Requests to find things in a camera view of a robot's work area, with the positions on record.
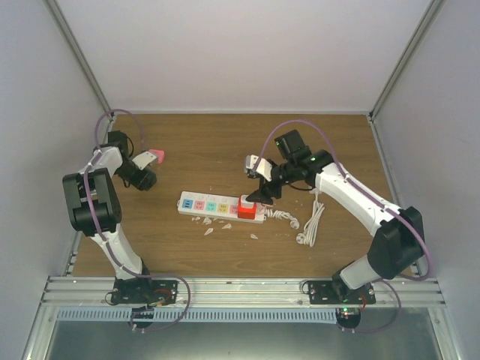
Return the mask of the white multicolour power strip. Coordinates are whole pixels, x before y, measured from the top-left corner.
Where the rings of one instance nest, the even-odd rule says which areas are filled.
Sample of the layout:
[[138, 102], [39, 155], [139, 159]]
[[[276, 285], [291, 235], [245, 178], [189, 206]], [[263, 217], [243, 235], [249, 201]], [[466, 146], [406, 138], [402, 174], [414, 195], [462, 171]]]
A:
[[256, 218], [254, 220], [239, 219], [237, 216], [239, 197], [209, 193], [182, 191], [177, 202], [179, 214], [197, 218], [214, 218], [225, 221], [243, 221], [252, 224], [263, 224], [265, 220], [274, 218], [285, 220], [294, 230], [300, 227], [299, 221], [287, 211], [273, 210], [270, 206], [256, 202]]

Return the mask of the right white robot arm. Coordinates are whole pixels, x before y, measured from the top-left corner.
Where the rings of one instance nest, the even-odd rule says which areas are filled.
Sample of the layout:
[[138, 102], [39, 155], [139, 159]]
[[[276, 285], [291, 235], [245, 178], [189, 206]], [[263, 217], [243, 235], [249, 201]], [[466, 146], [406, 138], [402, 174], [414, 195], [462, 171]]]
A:
[[413, 208], [400, 208], [357, 181], [333, 152], [312, 152], [297, 130], [275, 140], [284, 162], [250, 154], [245, 158], [248, 177], [259, 187], [247, 201], [271, 205], [281, 198], [286, 185], [303, 181], [313, 190], [330, 196], [353, 215], [372, 237], [368, 252], [337, 271], [332, 277], [332, 295], [348, 304], [364, 285], [391, 280], [426, 255], [423, 220]]

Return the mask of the pink plug adapter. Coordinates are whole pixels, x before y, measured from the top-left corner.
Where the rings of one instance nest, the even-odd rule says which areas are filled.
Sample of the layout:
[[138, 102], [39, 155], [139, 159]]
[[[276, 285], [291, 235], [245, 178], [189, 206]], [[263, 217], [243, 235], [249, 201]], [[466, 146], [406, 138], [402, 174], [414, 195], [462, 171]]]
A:
[[151, 154], [153, 154], [157, 158], [157, 163], [161, 164], [164, 161], [165, 152], [163, 150], [153, 149], [149, 150]]

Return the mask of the red cube socket adapter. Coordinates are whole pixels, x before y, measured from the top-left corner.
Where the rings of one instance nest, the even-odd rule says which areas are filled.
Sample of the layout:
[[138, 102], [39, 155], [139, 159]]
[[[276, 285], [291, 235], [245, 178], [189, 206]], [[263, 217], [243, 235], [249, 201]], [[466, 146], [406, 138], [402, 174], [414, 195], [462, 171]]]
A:
[[255, 202], [238, 203], [237, 216], [239, 219], [254, 220], [257, 216], [257, 204]]

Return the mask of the white charger with pink cable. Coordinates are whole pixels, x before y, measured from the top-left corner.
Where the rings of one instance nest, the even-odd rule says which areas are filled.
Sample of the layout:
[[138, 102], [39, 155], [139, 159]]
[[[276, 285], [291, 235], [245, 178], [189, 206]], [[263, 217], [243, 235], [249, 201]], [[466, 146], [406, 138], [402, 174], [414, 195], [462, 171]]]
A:
[[247, 195], [241, 195], [238, 200], [238, 206], [245, 209], [255, 208], [257, 204], [255, 202], [248, 201], [247, 198]]

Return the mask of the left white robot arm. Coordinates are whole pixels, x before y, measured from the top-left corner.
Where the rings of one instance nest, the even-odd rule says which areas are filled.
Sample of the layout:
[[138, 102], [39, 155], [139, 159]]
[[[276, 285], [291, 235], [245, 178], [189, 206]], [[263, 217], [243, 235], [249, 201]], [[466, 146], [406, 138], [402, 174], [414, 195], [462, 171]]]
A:
[[113, 177], [118, 176], [126, 187], [148, 191], [157, 183], [151, 169], [157, 159], [148, 150], [134, 155], [129, 136], [119, 130], [110, 131], [107, 143], [93, 151], [87, 165], [62, 179], [70, 224], [100, 246], [117, 281], [132, 280], [128, 293], [139, 303], [152, 299], [155, 285], [146, 279], [149, 270], [122, 229], [122, 207]]

